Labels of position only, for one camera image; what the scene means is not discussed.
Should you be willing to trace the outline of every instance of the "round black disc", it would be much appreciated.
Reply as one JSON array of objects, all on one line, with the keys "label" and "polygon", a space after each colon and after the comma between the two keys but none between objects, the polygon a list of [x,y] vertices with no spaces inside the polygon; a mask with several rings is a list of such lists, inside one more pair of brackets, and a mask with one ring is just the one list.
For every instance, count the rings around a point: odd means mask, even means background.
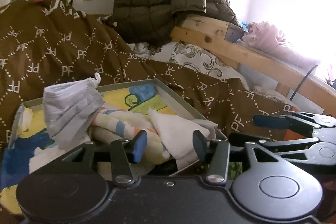
[{"label": "round black disc", "polygon": [[310,215],[322,199],[320,183],[284,160],[253,165],[234,180],[231,191],[251,213],[277,221]]},{"label": "round black disc", "polygon": [[92,212],[106,199],[108,185],[97,173],[30,174],[18,185],[23,213],[45,222],[74,220]]}]

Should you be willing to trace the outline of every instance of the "blue fabric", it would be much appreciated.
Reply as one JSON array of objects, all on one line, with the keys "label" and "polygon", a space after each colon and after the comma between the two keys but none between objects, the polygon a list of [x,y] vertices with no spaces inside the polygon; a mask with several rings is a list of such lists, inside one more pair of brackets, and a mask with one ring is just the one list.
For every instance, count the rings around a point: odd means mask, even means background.
[{"label": "blue fabric", "polygon": [[134,94],[139,98],[138,105],[149,100],[156,95],[156,90],[153,84],[137,85],[129,88],[129,93]]},{"label": "blue fabric", "polygon": [[34,156],[35,149],[37,147],[43,149],[53,142],[47,130],[43,129],[29,138],[17,138],[13,148],[5,149],[1,166],[1,190],[18,184],[27,176],[29,160]]},{"label": "blue fabric", "polygon": [[243,21],[238,21],[239,25],[244,29],[245,32],[248,32],[247,25],[248,23]]},{"label": "blue fabric", "polygon": [[163,152],[167,151],[167,148],[164,146],[164,144],[162,144],[162,151]]},{"label": "blue fabric", "polygon": [[145,131],[144,133],[138,134],[141,134],[141,136],[135,142],[132,152],[135,163],[139,163],[141,161],[142,155],[145,152],[147,146],[147,132]]},{"label": "blue fabric", "polygon": [[115,111],[120,111],[120,110],[109,109],[109,110],[105,110],[105,111],[103,112],[103,114],[107,114],[107,115],[109,115],[110,113],[115,112]]},{"label": "blue fabric", "polygon": [[115,127],[115,133],[120,136],[124,137],[124,130],[125,130],[125,124],[122,121],[118,121],[117,125]]}]

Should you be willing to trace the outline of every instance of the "white cloth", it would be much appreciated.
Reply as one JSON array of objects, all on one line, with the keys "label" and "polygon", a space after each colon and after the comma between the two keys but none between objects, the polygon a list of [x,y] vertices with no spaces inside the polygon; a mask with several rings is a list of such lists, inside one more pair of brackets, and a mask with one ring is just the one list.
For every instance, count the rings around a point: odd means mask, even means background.
[{"label": "white cloth", "polygon": [[201,47],[177,43],[174,46],[169,62],[221,80],[240,78],[244,88],[249,90],[243,75],[225,65],[216,56]]},{"label": "white cloth", "polygon": [[197,160],[193,147],[193,132],[199,130],[206,138],[210,131],[199,124],[176,115],[162,114],[149,109],[148,116],[161,137],[163,145],[176,159],[177,169]]},{"label": "white cloth", "polygon": [[209,137],[208,139],[209,140],[214,140],[216,139],[216,130],[218,130],[218,124],[214,123],[214,122],[211,122],[209,120],[193,120],[193,122],[199,124],[200,126],[206,128],[209,130]]},{"label": "white cloth", "polygon": [[72,147],[68,146],[66,149],[62,149],[58,145],[47,147],[46,149],[41,149],[39,147],[36,148],[34,151],[34,157],[29,160],[29,173],[36,171],[42,166],[45,166],[49,162],[57,159],[78,145],[89,141],[91,141],[89,136],[85,136],[78,143],[73,143]]},{"label": "white cloth", "polygon": [[95,73],[95,77],[44,89],[42,105],[50,138],[68,145],[78,143],[87,135],[86,130],[95,113],[104,104],[96,90],[100,75]]}]

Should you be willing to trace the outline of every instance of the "silver screw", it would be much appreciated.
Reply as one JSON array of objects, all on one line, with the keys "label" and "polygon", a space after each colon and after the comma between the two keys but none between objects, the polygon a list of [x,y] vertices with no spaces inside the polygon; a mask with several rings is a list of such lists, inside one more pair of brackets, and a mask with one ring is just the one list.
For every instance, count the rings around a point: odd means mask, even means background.
[{"label": "silver screw", "polygon": [[132,178],[129,175],[118,175],[115,177],[115,182],[125,184],[130,183],[132,181]]},{"label": "silver screw", "polygon": [[166,181],[165,184],[167,186],[174,186],[175,185],[175,183],[173,181]]},{"label": "silver screw", "polygon": [[221,175],[209,175],[207,176],[207,181],[211,184],[218,184],[224,181],[224,178]]}]

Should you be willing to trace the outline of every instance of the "wood knot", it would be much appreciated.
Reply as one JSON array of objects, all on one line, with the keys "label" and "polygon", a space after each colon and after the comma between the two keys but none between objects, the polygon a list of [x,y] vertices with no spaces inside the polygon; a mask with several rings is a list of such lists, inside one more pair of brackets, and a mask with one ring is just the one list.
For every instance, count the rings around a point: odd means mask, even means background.
[{"label": "wood knot", "polygon": [[212,42],[212,38],[206,36],[206,37],[204,38],[204,41],[205,41],[206,43],[211,43],[211,42]]}]

